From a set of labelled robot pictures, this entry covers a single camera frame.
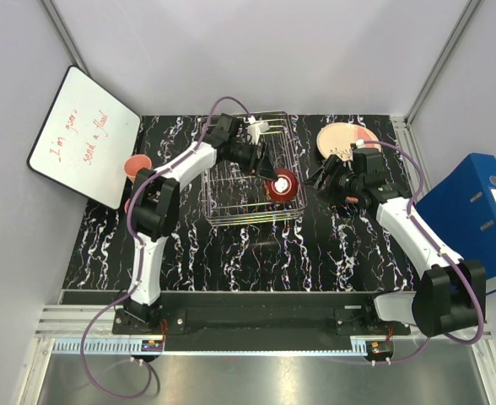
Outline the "pink rimmed ceramic plate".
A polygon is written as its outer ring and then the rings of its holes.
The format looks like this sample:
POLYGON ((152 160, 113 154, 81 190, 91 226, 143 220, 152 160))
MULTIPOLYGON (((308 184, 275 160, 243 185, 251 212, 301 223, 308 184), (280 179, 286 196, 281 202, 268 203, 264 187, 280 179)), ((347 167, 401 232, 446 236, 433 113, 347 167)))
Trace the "pink rimmed ceramic plate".
POLYGON ((356 124, 335 122, 323 127, 317 137, 316 146, 324 159, 336 155, 342 161, 351 161, 351 144, 358 140, 376 141, 377 137, 369 129, 356 124))

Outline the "red lacquer bowl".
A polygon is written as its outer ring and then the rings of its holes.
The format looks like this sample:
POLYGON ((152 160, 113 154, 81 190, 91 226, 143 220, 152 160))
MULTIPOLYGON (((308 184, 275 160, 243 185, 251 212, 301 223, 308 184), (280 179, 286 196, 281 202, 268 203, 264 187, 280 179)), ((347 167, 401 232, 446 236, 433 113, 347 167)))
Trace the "red lacquer bowl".
POLYGON ((285 203, 293 200, 299 190, 299 182, 295 174, 287 169, 275 170, 278 178, 265 180, 265 188, 268 197, 275 203, 285 203))

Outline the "metal wire dish rack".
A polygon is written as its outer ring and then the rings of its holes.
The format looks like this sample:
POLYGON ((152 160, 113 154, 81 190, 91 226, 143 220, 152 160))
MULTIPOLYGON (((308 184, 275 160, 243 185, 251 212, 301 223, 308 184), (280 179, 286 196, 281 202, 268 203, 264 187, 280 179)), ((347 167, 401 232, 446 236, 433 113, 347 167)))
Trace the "metal wire dish rack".
MULTIPOLYGON (((291 121, 283 111, 264 112, 256 117, 268 124, 269 130, 261 135, 267 145, 268 155, 275 170, 292 172, 297 181, 302 180, 298 139, 293 134, 291 121)), ((287 219, 302 215, 307 197, 302 187, 287 202, 274 202, 262 178, 243 173, 239 165, 222 161, 206 170, 201 177, 204 214, 212 225, 256 224, 287 219)))

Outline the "light pink plastic cup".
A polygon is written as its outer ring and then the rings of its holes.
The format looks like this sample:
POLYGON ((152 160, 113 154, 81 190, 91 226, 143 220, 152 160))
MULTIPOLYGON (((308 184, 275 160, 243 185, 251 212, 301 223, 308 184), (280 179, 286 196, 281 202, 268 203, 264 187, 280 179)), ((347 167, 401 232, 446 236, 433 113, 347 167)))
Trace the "light pink plastic cup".
POLYGON ((141 169, 151 170, 152 160, 145 154, 135 154, 127 159, 123 165, 123 170, 130 182, 134 182, 137 173, 141 169))

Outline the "salmon pink plastic cup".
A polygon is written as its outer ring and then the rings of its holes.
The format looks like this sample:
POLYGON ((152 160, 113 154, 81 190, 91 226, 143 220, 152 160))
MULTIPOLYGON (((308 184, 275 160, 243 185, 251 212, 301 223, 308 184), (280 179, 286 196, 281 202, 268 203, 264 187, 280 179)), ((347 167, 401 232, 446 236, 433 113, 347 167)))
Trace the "salmon pink plastic cup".
POLYGON ((131 202, 131 200, 129 198, 125 201, 125 204, 124 204, 124 212, 125 213, 128 212, 128 209, 129 209, 129 206, 130 206, 130 202, 131 202))

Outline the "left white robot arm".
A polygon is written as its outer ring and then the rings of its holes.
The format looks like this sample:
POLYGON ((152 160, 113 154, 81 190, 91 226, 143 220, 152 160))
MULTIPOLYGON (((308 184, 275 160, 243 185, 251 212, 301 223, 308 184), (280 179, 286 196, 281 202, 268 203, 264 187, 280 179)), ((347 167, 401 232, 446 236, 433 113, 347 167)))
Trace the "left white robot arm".
POLYGON ((150 334, 160 324, 161 265, 167 240, 179 221, 181 191, 222 161, 237 164, 249 176, 277 180, 268 147, 261 140, 268 130, 269 124, 254 116, 223 114, 169 163, 137 171, 127 208, 127 228, 135 246, 132 280, 122 305, 139 332, 150 334))

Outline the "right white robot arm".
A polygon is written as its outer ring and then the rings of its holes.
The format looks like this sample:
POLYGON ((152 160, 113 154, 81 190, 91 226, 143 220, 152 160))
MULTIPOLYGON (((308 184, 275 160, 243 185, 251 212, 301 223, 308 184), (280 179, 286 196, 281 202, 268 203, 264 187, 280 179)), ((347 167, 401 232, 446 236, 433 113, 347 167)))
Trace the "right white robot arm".
POLYGON ((476 333, 461 344, 473 344, 483 334, 486 304, 486 271, 476 260, 466 261, 449 248, 422 219, 407 191, 388 180, 384 156, 377 148, 353 146, 353 159, 345 163, 330 155, 307 180, 305 187, 330 203, 354 199, 387 230, 418 272, 413 292, 382 293, 361 313, 361 324, 380 334, 390 324, 415 326, 428 337, 470 327, 476 333))

